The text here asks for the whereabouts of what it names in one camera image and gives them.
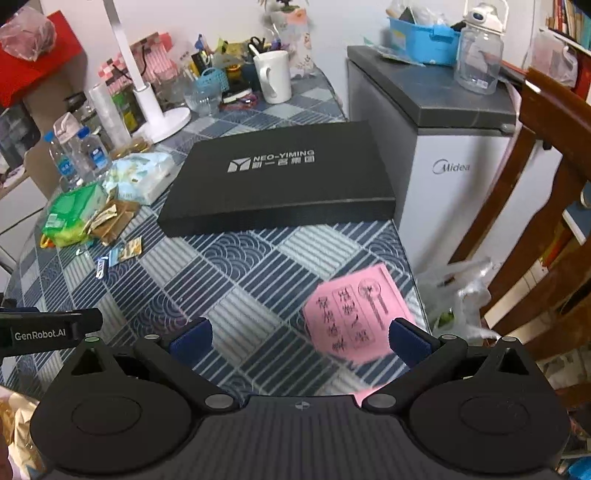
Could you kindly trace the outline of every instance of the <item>blue basket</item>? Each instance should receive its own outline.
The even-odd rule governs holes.
[[[203,71],[201,76],[195,80],[197,86],[211,85],[212,83],[219,83],[222,87],[223,92],[227,92],[230,89],[230,83],[228,82],[228,76],[226,72],[220,69],[209,68]]]
[[[455,65],[460,33],[446,25],[423,27],[390,17],[392,48],[404,50],[413,60],[435,65]]]

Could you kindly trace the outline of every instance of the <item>brown wooden chair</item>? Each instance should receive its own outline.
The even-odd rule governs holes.
[[[550,245],[563,210],[580,196],[591,179],[591,106],[571,91],[536,70],[527,74],[519,120],[524,124],[511,156],[466,236],[450,262],[470,258],[484,240],[509,199],[534,143],[541,138],[563,157],[556,171],[548,202],[532,217],[515,248],[489,286],[492,300],[484,315],[541,257]],[[495,326],[508,335],[545,311],[553,311],[591,277],[591,241],[565,255],[548,274]],[[566,353],[591,341],[591,295],[562,316],[550,329],[526,344],[539,361]],[[557,391],[566,406],[591,401],[591,383]]]

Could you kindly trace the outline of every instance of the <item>midea logo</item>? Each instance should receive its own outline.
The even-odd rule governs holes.
[[[470,165],[461,165],[459,163],[449,163],[445,158],[441,160],[437,160],[433,164],[433,173],[435,175],[441,175],[442,173],[448,171],[468,171],[470,170]]]

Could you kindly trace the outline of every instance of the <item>floral gift bag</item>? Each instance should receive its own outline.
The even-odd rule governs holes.
[[[310,74],[314,61],[306,9],[288,6],[271,12],[271,22],[279,33],[281,48],[290,54],[291,78]]]

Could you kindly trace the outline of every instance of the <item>patterned tablecloth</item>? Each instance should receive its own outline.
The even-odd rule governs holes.
[[[199,118],[158,145],[182,163],[195,142],[265,128],[345,120],[326,78],[294,81],[289,103]],[[318,284],[386,263],[415,321],[425,326],[414,279],[392,222],[315,225],[167,238],[156,223],[166,193],[142,207],[121,241],[142,236],[143,254],[95,278],[101,245],[39,248],[40,221],[7,287],[19,306],[41,311],[98,307],[100,336],[129,345],[142,335],[178,329],[206,316],[213,350],[195,371],[242,398],[264,395],[352,393],[386,383],[406,366],[390,355],[353,366],[314,350],[301,308]],[[40,398],[71,349],[5,358],[0,382]]]

